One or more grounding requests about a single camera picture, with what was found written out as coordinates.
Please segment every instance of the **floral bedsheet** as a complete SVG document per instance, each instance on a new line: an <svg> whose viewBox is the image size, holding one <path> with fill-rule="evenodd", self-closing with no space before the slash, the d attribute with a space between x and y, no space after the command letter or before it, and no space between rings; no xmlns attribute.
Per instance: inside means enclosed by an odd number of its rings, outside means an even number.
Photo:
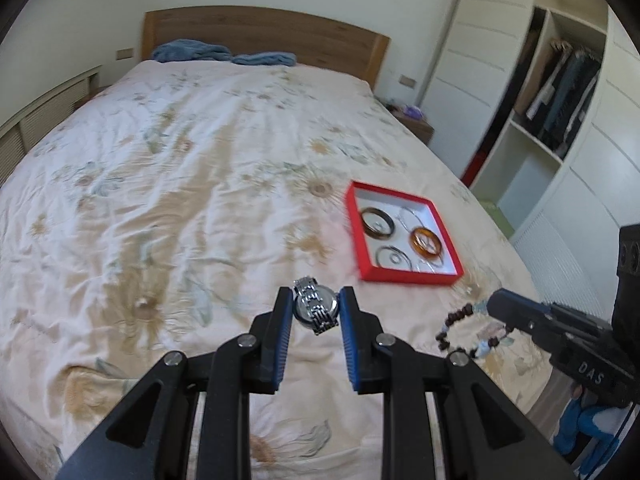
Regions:
<svg viewBox="0 0 640 480"><path fill-rule="evenodd" d="M358 280L351 180L434 201L466 274ZM0 420L43 479L165 352L217 348L279 286L353 285L388 332L440 354L451 310L505 286L535 298L460 181L348 75L146 61L55 128L0 189ZM451 335L470 346L492 322ZM482 362L524 411L550 375L521 334ZM294 324L285 379L252 398L258 479L379 476L382 400L347 379L340 331Z"/></svg>

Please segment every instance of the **red tray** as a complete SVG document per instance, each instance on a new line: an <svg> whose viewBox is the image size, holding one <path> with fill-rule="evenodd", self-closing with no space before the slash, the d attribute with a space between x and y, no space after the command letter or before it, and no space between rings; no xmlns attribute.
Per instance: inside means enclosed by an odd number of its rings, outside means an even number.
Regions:
<svg viewBox="0 0 640 480"><path fill-rule="evenodd" d="M391 283L415 283L417 285L452 285L464 275L460 258L456 253L451 238L444 227L433 202L425 198L409 195L393 189L372 186L362 182L352 182L345 196L347 211L351 221L351 232L355 246L360 277L366 282L391 282ZM409 207L420 216L423 225L434 231L444 245L442 272L397 270L379 267L370 250L376 244L399 246L408 243L408 232L404 232L401 224L396 225L394 237L387 242L380 242L368 237L362 227L360 210L363 206L380 205L380 209L388 209L391 214L393 209L400 210L403 206ZM420 257L407 250L410 259L420 260Z"/></svg>

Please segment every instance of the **metal watch strap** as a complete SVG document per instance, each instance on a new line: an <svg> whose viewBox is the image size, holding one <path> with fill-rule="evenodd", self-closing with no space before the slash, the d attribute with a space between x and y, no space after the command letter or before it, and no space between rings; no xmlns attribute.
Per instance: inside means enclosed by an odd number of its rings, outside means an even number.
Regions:
<svg viewBox="0 0 640 480"><path fill-rule="evenodd" d="M322 304L322 299L316 289L317 284L318 282L315 278L305 276L294 282L294 290L298 295L298 301L301 302L311 318L314 333L319 335L334 326L338 326L338 321L337 319L332 319L324 304Z"/></svg>

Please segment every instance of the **green object on closet floor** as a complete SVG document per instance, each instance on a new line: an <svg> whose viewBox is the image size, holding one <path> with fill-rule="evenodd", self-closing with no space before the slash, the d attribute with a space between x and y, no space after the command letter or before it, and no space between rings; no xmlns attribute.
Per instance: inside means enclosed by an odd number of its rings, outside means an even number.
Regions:
<svg viewBox="0 0 640 480"><path fill-rule="evenodd" d="M495 205L493 202L489 202L488 200L481 200L480 205L492 218L492 220L498 226L498 229L502 231L502 234L504 234L507 239L511 238L514 235L516 230L511 227L511 224L507 220L507 217L502 214L502 211L500 211L500 208L497 205Z"/></svg>

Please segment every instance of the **wall switch plate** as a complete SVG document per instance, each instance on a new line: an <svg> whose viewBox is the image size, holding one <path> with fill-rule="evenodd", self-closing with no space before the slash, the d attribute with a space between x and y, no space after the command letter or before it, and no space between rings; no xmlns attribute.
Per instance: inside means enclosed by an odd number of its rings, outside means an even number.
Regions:
<svg viewBox="0 0 640 480"><path fill-rule="evenodd" d="M410 77L407 77L405 75L401 75L398 82L401 85L408 86L409 88L415 88L415 84L417 83L415 79L411 79Z"/></svg>
<svg viewBox="0 0 640 480"><path fill-rule="evenodd" d="M129 59L133 57L133 49L132 48L123 48L122 50L116 50L116 61L121 59Z"/></svg>

